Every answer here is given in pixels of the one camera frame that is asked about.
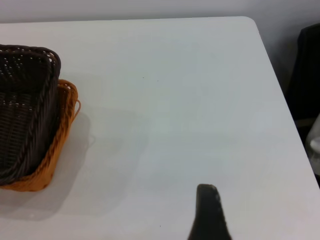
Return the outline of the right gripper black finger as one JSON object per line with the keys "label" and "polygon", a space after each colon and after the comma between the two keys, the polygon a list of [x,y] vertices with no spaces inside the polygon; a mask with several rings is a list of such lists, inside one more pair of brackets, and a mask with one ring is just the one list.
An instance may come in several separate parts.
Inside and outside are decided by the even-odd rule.
{"label": "right gripper black finger", "polygon": [[189,240],[230,240],[221,197],[212,184],[199,184],[196,190],[195,218]]}

